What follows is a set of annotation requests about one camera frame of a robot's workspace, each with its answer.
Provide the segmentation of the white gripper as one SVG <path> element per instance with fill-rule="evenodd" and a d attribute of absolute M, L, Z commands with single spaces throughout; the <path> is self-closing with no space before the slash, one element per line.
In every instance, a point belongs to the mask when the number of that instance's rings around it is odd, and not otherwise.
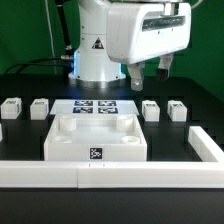
<path fill-rule="evenodd" d="M 191 7 L 188 3 L 115 2 L 109 8 L 106 27 L 109 58 L 130 64 L 127 68 L 131 89 L 141 91 L 145 67 L 141 61 L 161 56 L 157 79 L 169 78 L 173 61 L 173 54 L 169 53 L 185 49 L 189 43 Z"/>

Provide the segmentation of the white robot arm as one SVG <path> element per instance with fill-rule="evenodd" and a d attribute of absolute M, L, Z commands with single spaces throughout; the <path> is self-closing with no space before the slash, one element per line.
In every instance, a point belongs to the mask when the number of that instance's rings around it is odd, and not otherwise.
<path fill-rule="evenodd" d="M 78 0 L 80 46 L 73 55 L 72 83 L 107 88 L 123 82 L 143 89 L 144 62 L 157 58 L 156 76 L 169 77 L 173 54 L 188 46 L 191 6 L 184 0 Z"/>

